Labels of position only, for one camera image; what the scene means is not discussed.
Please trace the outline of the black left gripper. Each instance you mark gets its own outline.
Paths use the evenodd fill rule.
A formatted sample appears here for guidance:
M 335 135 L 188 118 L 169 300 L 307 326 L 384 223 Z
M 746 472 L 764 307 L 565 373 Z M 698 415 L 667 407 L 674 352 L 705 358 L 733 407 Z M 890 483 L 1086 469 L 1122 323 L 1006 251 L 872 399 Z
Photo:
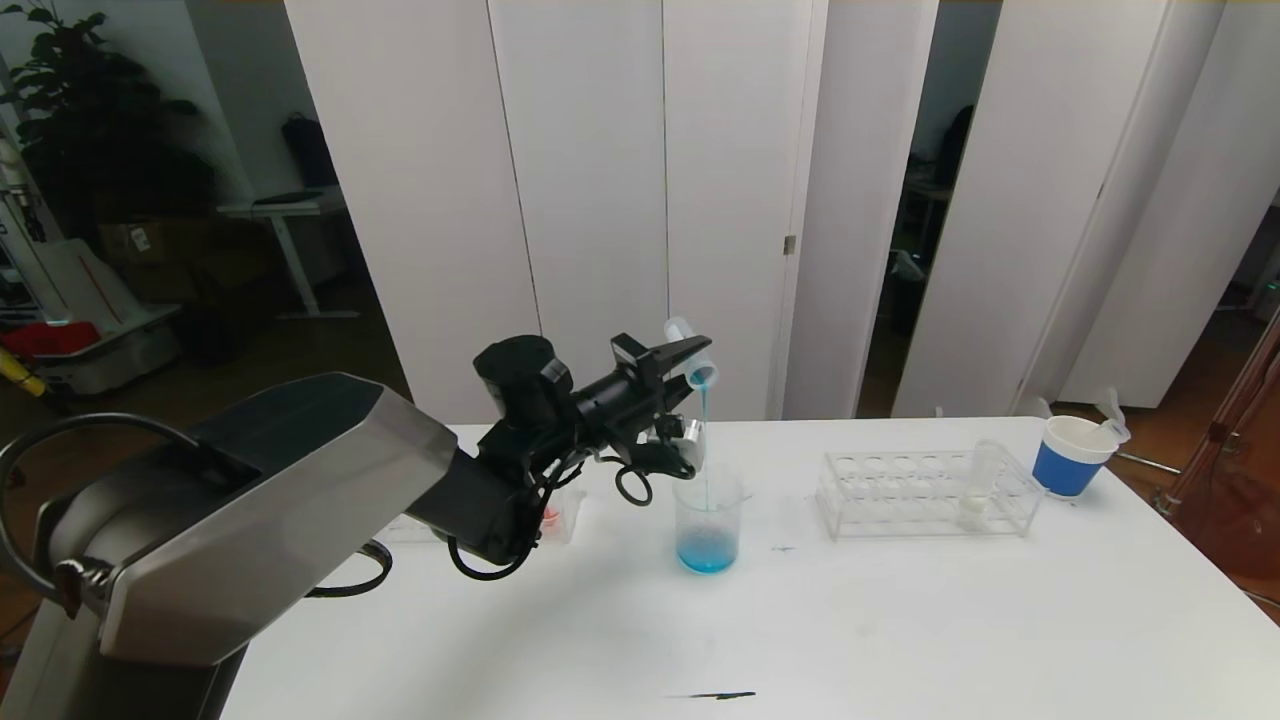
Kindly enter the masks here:
M 652 348 L 630 334 L 616 336 L 613 369 L 573 393 L 584 427 L 591 433 L 636 434 L 653 425 L 666 404 L 681 404 L 694 392 L 686 375 L 699 377 L 713 365 L 710 346 L 704 334 Z

